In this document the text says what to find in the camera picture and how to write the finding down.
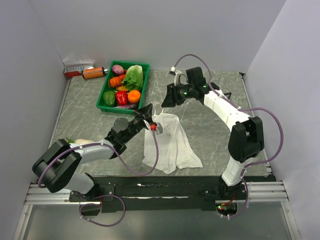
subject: black base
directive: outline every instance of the black base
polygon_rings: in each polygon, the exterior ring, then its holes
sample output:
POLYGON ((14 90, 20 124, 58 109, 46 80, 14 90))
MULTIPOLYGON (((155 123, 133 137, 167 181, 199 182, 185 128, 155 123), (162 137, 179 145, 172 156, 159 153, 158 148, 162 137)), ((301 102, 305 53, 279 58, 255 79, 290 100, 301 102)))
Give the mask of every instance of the black base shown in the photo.
MULTIPOLYGON (((219 176, 96 176, 100 184, 99 195, 114 194, 123 199, 127 211, 201 209, 215 211, 217 200, 231 200, 233 195, 223 199, 218 194, 219 176)), ((248 176, 247 182, 275 182, 273 175, 248 176)), ((236 200, 246 199, 241 184, 235 192, 236 200)), ((83 198, 70 195, 70 202, 83 202, 83 198)), ((105 197, 102 213, 122 211, 119 200, 105 197)))

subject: orange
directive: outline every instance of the orange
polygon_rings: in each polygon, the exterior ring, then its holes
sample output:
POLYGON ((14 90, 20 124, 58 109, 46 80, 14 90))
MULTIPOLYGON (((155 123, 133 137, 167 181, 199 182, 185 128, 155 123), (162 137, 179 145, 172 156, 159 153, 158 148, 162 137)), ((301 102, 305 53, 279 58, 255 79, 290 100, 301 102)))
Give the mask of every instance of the orange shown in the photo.
POLYGON ((138 90, 132 90, 128 94, 128 100, 132 104, 136 104, 140 101, 141 93, 138 90))

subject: gray marble table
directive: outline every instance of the gray marble table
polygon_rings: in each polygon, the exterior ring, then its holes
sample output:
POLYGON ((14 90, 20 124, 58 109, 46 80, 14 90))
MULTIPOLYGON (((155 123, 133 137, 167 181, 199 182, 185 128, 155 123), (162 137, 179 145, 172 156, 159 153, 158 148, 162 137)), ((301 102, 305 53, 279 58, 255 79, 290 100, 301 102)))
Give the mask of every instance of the gray marble table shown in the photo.
MULTIPOLYGON (((144 105, 152 103, 157 113, 160 113, 161 103, 166 96, 167 84, 173 82, 171 75, 166 76, 166 70, 151 70, 147 83, 144 105)), ((231 100, 242 108, 248 108, 249 103, 243 87, 241 75, 238 72, 212 71, 212 80, 220 86, 224 93, 232 92, 231 100)), ((81 76, 74 77, 69 85, 66 98, 59 117, 53 141, 68 137, 70 139, 88 139, 98 141, 107 136, 114 121, 119 117, 133 117, 115 113, 106 113, 96 108, 96 103, 103 87, 105 77, 84 80, 81 76)), ((174 108, 165 108, 165 113, 179 117, 185 130, 190 146, 201 159, 203 168, 178 169, 171 176, 219 176, 229 161, 228 141, 230 132, 219 117, 206 106, 196 100, 188 99, 185 104, 174 108)), ((127 150, 121 155, 127 164, 136 171, 147 172, 150 167, 142 164, 144 158, 144 131, 137 134, 127 143, 127 150)), ((263 160, 260 154, 255 160, 263 160)), ((100 159, 82 164, 77 172, 89 173, 93 176, 132 176, 119 161, 100 159)), ((166 176, 162 171, 154 170, 151 176, 166 176)), ((247 176, 267 176, 264 164, 252 166, 247 176)))

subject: green bell pepper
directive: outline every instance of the green bell pepper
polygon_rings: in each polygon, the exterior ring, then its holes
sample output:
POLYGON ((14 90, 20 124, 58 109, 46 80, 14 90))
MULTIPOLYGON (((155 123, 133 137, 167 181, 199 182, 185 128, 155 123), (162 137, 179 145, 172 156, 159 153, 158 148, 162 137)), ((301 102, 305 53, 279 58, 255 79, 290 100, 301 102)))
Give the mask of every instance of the green bell pepper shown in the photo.
POLYGON ((105 105, 108 107, 113 107, 115 105, 116 93, 114 91, 106 91, 103 94, 103 100, 105 105))

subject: green basket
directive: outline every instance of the green basket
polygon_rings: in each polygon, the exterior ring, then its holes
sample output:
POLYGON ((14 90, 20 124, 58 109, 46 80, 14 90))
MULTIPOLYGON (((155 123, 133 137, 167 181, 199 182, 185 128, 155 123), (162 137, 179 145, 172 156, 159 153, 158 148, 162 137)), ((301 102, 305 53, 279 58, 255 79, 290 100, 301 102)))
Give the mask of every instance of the green basket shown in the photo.
POLYGON ((109 112, 109 113, 117 113, 117 114, 130 114, 133 115, 134 111, 133 109, 123 109, 123 108, 116 108, 118 106, 117 100, 115 101, 114 106, 106 106, 103 94, 113 88, 109 86, 109 80, 112 79, 113 77, 116 77, 116 75, 112 72, 112 67, 114 65, 120 65, 124 69, 128 69, 129 67, 133 65, 140 65, 142 67, 143 71, 143 87, 141 91, 141 98, 139 101, 139 106, 138 109, 142 107, 142 104, 144 102, 144 96, 145 96, 145 90, 146 90, 146 85, 148 81, 148 76, 149 76, 149 71, 150 71, 150 65, 147 63, 139 63, 139 62, 128 62, 128 61, 113 61, 111 63, 111 66, 109 68, 108 74, 105 78, 105 82, 103 85, 103 88, 101 90, 100 96, 98 98, 98 102, 96 103, 96 107, 100 109, 102 112, 109 112))

